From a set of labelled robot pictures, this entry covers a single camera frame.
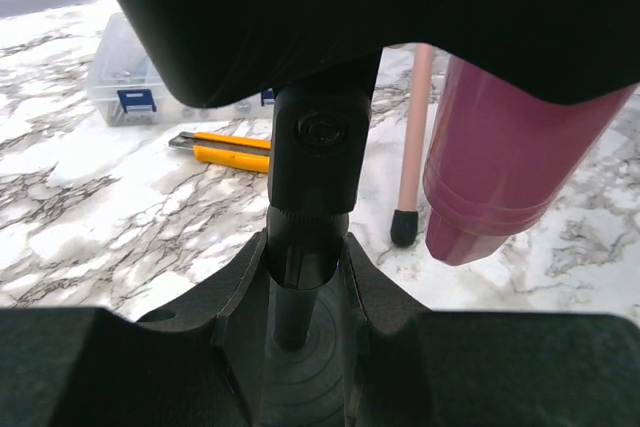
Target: marble countertop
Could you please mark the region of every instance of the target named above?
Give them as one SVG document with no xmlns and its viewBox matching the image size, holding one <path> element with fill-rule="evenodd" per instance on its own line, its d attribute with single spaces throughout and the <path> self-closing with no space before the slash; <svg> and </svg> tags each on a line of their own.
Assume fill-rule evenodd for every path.
<svg viewBox="0 0 640 427">
<path fill-rule="evenodd" d="M 181 130 L 265 138 L 269 120 L 109 128 L 84 77 L 113 0 L 0 21 L 0 306 L 101 305 L 137 318 L 202 281 L 264 226 L 266 178 L 171 150 Z M 411 46 L 388 51 L 351 231 L 436 309 L 610 312 L 640 322 L 640 97 L 548 214 L 490 258 L 396 249 Z M 433 124 L 447 56 L 434 66 Z M 427 209 L 420 196 L 421 225 Z"/>
</svg>

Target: yellow utility knife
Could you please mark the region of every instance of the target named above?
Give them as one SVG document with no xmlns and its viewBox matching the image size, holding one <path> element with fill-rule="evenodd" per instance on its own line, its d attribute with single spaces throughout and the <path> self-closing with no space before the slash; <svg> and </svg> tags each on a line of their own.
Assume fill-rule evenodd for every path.
<svg viewBox="0 0 640 427">
<path fill-rule="evenodd" d="M 249 172 L 269 172 L 270 140 L 207 132 L 181 132 L 169 141 L 169 146 L 191 150 L 200 162 L 226 165 Z"/>
</svg>

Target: pink stick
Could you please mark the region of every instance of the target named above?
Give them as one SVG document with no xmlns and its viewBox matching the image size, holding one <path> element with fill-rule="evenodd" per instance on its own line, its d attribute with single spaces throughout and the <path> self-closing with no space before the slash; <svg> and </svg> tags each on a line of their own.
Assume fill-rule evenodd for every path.
<svg viewBox="0 0 640 427">
<path fill-rule="evenodd" d="M 418 188 L 422 177 L 424 134 L 427 128 L 427 111 L 429 109 L 432 62 L 432 47 L 428 44 L 418 44 L 411 74 L 407 134 L 404 140 L 402 177 L 400 179 L 400 195 L 398 196 L 398 210 L 402 212 L 417 210 Z"/>
</svg>

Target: round base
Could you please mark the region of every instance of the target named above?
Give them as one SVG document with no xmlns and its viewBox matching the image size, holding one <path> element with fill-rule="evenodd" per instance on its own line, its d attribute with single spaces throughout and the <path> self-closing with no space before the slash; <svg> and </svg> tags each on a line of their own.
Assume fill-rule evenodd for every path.
<svg viewBox="0 0 640 427">
<path fill-rule="evenodd" d="M 320 288 L 307 343 L 294 352 L 281 350 L 273 341 L 275 288 L 272 286 L 261 425 L 344 425 L 342 362 L 337 342 L 337 277 Z"/>
<path fill-rule="evenodd" d="M 395 210 L 391 222 L 391 241 L 396 247 L 410 247 L 418 235 L 418 212 Z"/>
</svg>

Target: plastic storage box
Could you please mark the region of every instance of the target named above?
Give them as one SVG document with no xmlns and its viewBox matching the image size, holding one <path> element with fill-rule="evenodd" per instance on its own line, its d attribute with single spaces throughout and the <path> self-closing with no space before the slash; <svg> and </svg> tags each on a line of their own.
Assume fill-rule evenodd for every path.
<svg viewBox="0 0 640 427">
<path fill-rule="evenodd" d="M 268 118 L 273 93 L 262 92 L 219 109 L 194 109 L 167 90 L 124 14 L 107 23 L 86 81 L 87 95 L 113 127 Z"/>
</svg>

